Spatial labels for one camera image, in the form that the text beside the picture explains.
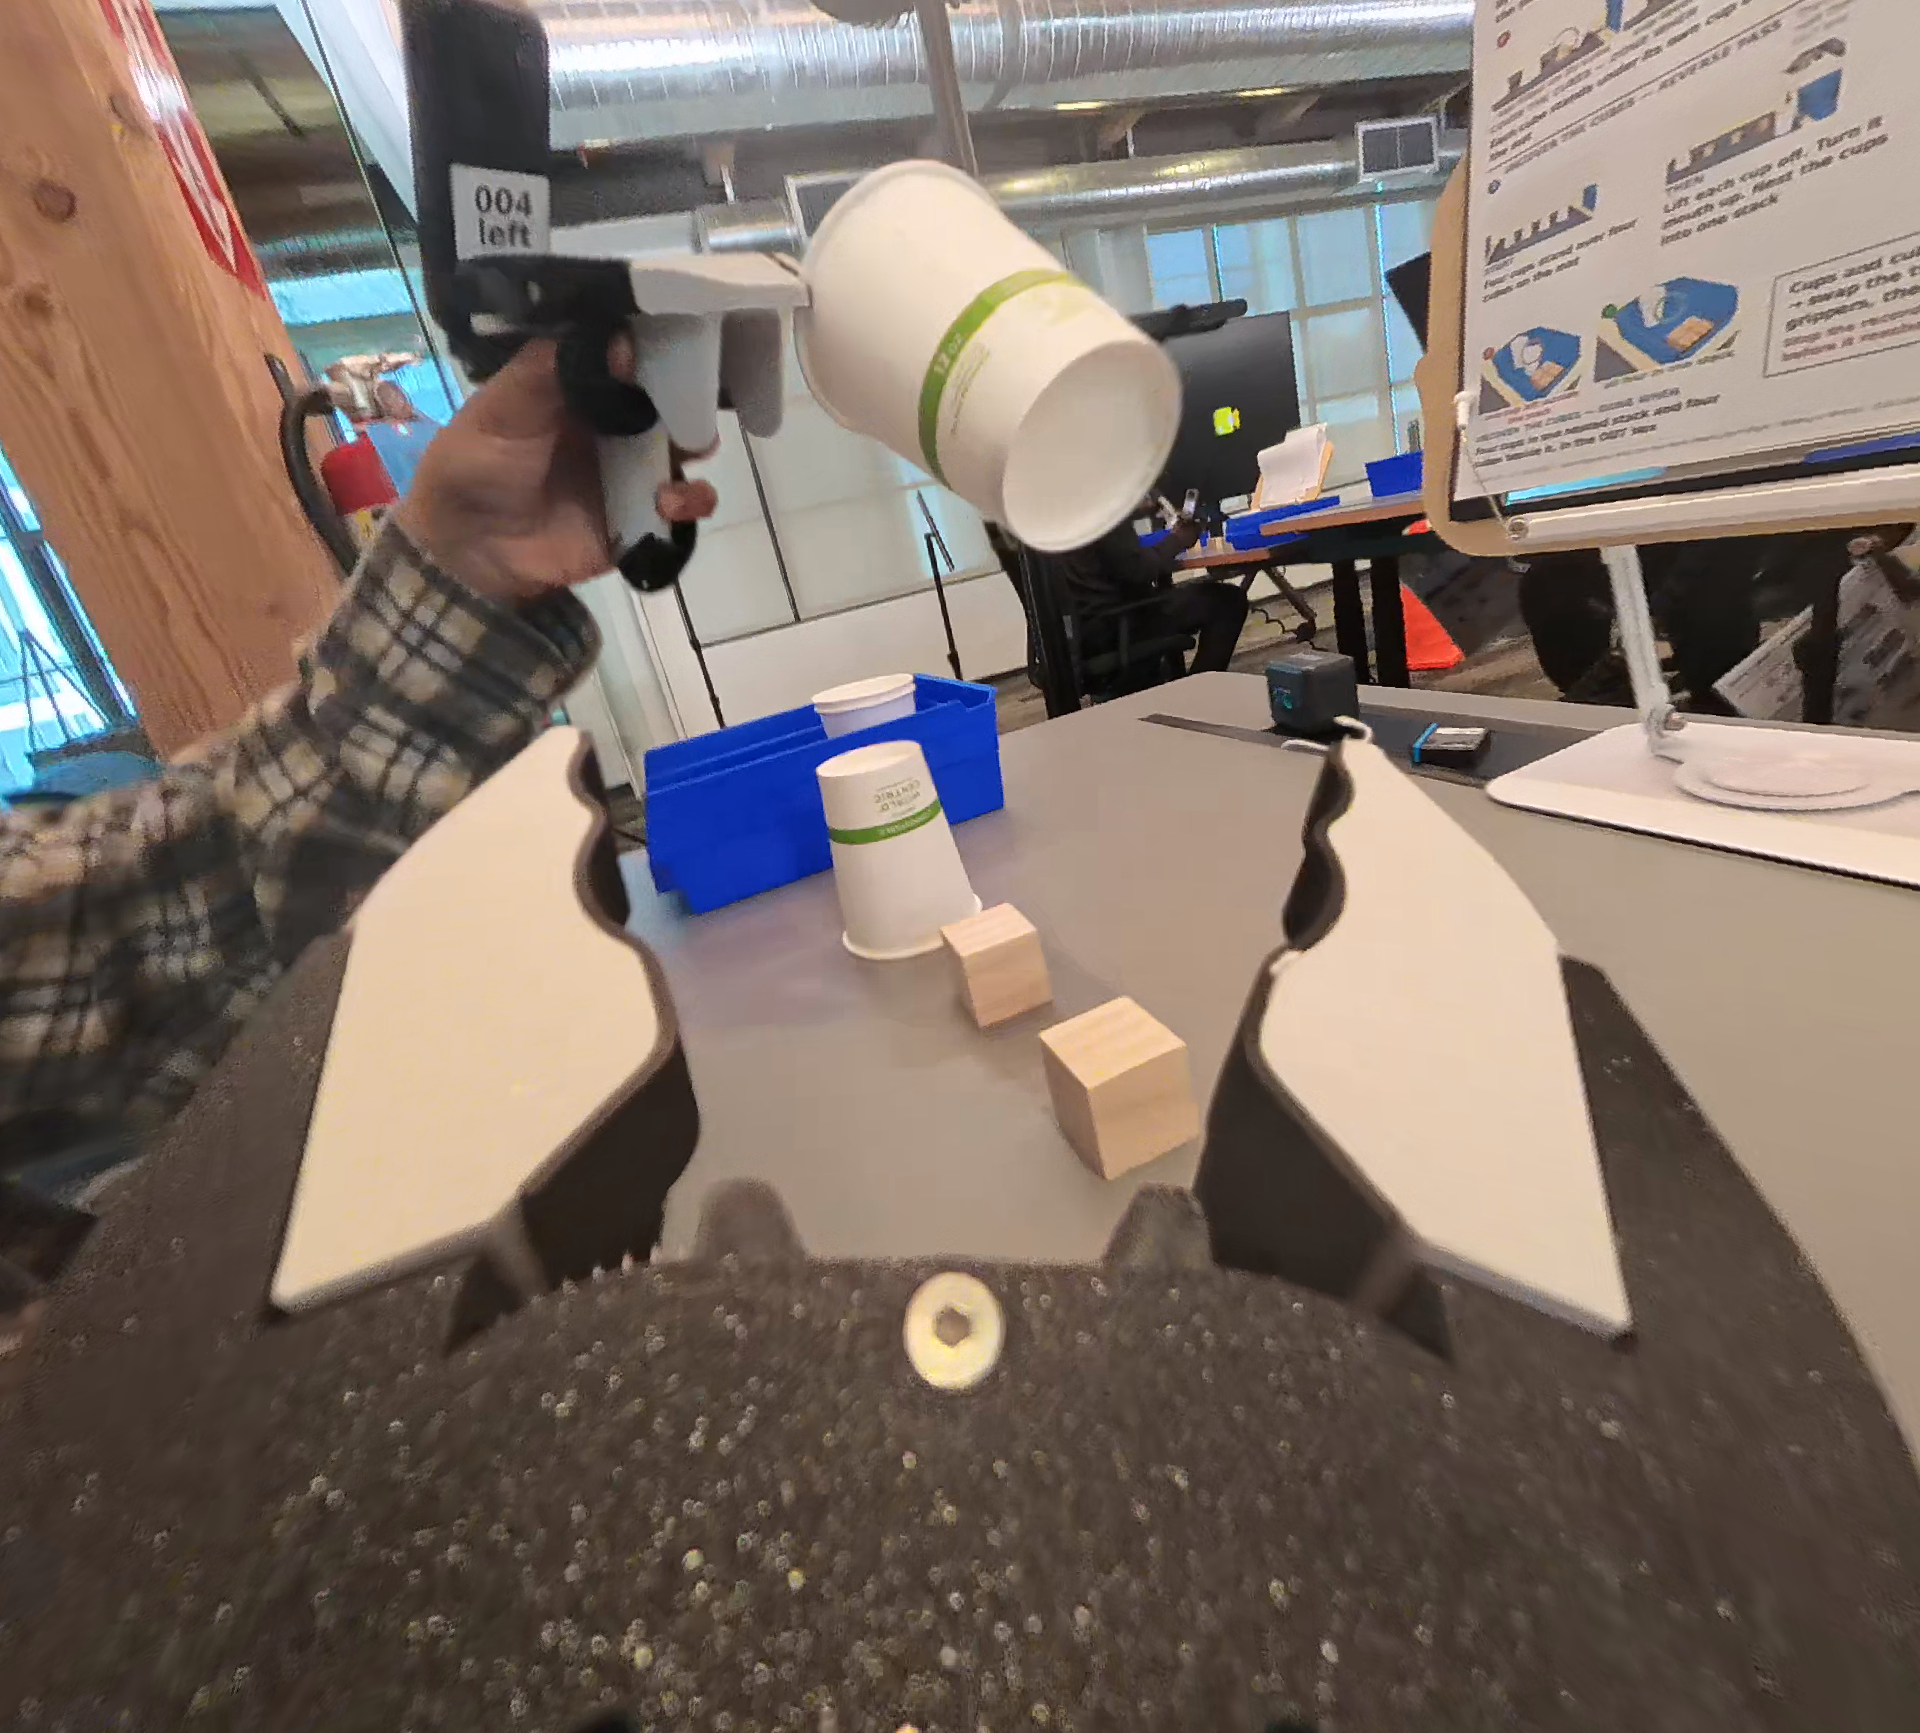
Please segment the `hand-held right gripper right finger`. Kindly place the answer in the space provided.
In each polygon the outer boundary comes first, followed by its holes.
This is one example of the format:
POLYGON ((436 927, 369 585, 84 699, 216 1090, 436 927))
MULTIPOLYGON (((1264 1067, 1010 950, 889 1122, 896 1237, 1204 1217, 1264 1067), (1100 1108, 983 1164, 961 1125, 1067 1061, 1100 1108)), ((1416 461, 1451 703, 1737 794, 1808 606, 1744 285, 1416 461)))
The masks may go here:
POLYGON ((1562 945, 1372 739, 1320 756, 1195 1206, 1210 1266, 1403 1341, 1451 1341, 1445 1283, 1637 1332, 1562 945))

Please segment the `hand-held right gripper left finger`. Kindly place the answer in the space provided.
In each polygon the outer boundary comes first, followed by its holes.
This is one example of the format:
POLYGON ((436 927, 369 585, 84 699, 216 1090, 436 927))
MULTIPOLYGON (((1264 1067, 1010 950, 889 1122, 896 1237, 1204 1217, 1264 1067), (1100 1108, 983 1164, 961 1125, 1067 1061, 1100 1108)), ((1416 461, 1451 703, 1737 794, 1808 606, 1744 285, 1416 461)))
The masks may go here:
POLYGON ((518 1309, 659 1250, 700 1097, 595 747, 542 731, 350 920, 272 1309, 461 1273, 518 1309))

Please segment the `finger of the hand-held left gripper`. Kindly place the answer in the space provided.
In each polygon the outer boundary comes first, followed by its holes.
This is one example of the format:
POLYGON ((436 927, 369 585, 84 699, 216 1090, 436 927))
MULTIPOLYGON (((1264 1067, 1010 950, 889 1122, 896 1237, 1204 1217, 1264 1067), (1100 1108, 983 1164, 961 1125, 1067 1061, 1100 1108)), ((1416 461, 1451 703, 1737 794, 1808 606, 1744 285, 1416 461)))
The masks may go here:
POLYGON ((738 308, 721 315, 721 405, 750 436, 783 428, 783 361, 790 308, 738 308))
POLYGON ((719 442, 721 315, 738 308, 811 308, 796 257, 783 253, 679 253, 635 257, 635 378, 674 446, 719 442))

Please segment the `wooden cube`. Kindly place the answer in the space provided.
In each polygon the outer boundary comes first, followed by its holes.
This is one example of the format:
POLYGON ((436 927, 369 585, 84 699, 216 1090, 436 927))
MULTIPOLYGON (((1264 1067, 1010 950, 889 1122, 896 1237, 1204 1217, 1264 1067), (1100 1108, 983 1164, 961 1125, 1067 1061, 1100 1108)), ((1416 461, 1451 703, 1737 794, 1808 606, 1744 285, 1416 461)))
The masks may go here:
POLYGON ((1055 1125, 1089 1175, 1122 1182, 1204 1129, 1188 1048, 1137 1000, 1041 1030, 1055 1125))
POLYGON ((1055 1004, 1036 922, 1019 907, 990 907, 942 927, 974 1030, 1002 1030, 1055 1004))

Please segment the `person's left hand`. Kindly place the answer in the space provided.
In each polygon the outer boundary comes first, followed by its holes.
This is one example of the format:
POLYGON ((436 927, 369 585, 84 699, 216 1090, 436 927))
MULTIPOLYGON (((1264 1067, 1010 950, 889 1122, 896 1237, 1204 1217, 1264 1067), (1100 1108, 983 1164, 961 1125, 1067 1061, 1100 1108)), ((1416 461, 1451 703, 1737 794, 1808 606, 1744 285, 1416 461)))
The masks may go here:
POLYGON ((599 436, 565 403, 557 340, 525 340, 430 442, 398 502, 461 585, 534 606, 616 570, 599 436))

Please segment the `white document stand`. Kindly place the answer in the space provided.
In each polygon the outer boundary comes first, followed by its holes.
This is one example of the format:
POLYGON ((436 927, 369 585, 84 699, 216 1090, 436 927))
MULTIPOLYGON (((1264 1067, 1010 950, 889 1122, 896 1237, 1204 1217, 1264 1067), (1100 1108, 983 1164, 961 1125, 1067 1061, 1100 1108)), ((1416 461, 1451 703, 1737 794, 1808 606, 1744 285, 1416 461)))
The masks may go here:
POLYGON ((1472 555, 1596 552, 1623 618, 1637 718, 1491 784, 1511 810, 1626 826, 1728 855, 1915 890, 1915 739, 1814 724, 1683 718, 1657 687, 1645 548, 1915 526, 1915 446, 1839 461, 1623 479, 1596 489, 1457 500, 1472 388, 1466 340, 1472 155, 1434 211, 1428 405, 1428 515, 1472 555))

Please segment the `black charger box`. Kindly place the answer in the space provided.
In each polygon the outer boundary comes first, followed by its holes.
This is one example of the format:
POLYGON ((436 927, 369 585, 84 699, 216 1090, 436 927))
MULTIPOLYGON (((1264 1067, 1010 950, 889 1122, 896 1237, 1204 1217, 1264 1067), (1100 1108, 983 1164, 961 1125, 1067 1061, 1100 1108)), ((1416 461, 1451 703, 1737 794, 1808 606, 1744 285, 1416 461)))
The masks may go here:
POLYGON ((1361 718, 1358 663, 1345 654, 1291 649, 1264 663, 1264 698, 1277 734, 1339 739, 1361 718))

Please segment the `red fire extinguisher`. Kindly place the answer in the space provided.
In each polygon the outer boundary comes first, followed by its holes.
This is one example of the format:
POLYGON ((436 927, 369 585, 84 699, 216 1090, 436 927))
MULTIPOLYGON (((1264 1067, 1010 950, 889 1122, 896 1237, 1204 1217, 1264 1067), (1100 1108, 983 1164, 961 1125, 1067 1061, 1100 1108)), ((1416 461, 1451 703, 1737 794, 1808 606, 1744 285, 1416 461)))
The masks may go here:
POLYGON ((296 387, 294 373, 268 353, 279 396, 279 467, 343 577, 350 577, 379 515, 398 502, 374 423, 393 423, 379 396, 393 373, 411 364, 411 353, 344 353, 329 364, 314 387, 296 387), (306 436, 309 422, 344 422, 350 434, 314 454, 306 436))

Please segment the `black monitor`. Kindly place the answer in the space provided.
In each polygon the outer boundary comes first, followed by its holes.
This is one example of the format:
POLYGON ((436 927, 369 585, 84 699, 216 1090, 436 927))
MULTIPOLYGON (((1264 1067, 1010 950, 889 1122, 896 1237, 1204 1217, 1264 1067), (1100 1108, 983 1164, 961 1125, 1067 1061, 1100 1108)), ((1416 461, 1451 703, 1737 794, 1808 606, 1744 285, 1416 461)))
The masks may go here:
POLYGON ((1222 506, 1259 488, 1259 449, 1304 423, 1293 315, 1235 315, 1204 334, 1170 335, 1182 373, 1182 428, 1160 489, 1182 502, 1222 506))

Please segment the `wooden pillar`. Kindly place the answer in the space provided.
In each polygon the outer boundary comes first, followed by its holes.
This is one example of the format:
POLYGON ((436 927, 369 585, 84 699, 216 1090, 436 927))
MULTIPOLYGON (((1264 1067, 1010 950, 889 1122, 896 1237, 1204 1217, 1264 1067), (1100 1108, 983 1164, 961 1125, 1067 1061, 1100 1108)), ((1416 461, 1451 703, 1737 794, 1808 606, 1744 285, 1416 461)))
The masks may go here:
POLYGON ((343 595, 279 467, 272 298, 179 199, 96 0, 0 0, 0 434, 163 756, 275 691, 343 595))

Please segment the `wooden table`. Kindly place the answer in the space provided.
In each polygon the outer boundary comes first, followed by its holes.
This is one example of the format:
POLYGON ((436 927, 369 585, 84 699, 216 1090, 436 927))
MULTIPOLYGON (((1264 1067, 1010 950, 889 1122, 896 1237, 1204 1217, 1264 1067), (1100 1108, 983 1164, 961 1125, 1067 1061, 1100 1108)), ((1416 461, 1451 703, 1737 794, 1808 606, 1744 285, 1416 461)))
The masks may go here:
POLYGON ((1371 500, 1358 506, 1314 506, 1277 526, 1269 548, 1200 541, 1182 555, 1185 575, 1218 575, 1236 585, 1264 577, 1271 595, 1300 618, 1293 641, 1314 642, 1320 623, 1291 585, 1287 570, 1330 570, 1330 641, 1333 654, 1358 663, 1358 677, 1371 687, 1410 687, 1410 618, 1403 618, 1403 559, 1434 555, 1445 541, 1428 520, 1416 496, 1371 500))

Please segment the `printed white bag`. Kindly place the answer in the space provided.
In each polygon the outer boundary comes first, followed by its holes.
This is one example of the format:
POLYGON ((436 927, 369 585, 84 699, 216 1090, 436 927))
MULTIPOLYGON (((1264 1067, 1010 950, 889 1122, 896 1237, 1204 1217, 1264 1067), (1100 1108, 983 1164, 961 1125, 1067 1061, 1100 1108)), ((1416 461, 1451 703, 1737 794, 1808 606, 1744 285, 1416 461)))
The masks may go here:
MULTIPOLYGON (((1888 552, 1855 559, 1839 584, 1831 724, 1855 731, 1920 726, 1920 585, 1888 552)), ((1795 614, 1734 667, 1714 691, 1762 724, 1808 724, 1810 609, 1795 614)))

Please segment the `printed instruction sheet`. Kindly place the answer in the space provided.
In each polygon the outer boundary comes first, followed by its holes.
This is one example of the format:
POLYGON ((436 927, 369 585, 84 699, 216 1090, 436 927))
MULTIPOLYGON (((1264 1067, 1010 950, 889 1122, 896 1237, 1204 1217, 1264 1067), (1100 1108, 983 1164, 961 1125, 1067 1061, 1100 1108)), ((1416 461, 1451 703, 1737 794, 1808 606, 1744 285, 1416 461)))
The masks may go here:
POLYGON ((1920 0, 1475 0, 1457 500, 1915 446, 1920 0))

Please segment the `red wall sign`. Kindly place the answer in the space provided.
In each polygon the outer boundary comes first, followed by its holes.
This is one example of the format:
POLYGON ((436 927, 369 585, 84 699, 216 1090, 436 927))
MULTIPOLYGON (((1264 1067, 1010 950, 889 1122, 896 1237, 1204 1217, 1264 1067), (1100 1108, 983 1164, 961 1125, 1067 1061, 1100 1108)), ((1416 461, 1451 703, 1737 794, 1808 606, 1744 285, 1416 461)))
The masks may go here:
POLYGON ((222 267, 245 294, 268 303, 268 280, 256 244, 235 221, 226 181, 212 155, 208 125, 188 100, 177 54, 157 28, 154 0, 96 0, 114 38, 126 54, 135 100, 157 134, 166 166, 177 169, 188 221, 208 257, 222 267))

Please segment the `silver ventilation duct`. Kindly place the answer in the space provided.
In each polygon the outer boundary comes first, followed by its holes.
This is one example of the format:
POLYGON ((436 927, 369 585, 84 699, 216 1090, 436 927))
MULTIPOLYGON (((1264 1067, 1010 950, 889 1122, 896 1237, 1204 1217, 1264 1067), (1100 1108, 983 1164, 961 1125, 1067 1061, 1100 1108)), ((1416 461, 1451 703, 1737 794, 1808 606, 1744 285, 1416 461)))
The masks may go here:
MULTIPOLYGON (((811 0, 539 0, 553 105, 697 133, 912 119, 928 111, 913 16, 834 20, 811 0)), ((961 0, 952 64, 972 111, 1236 93, 1264 68, 1398 79, 1466 68, 1475 0, 961 0)))

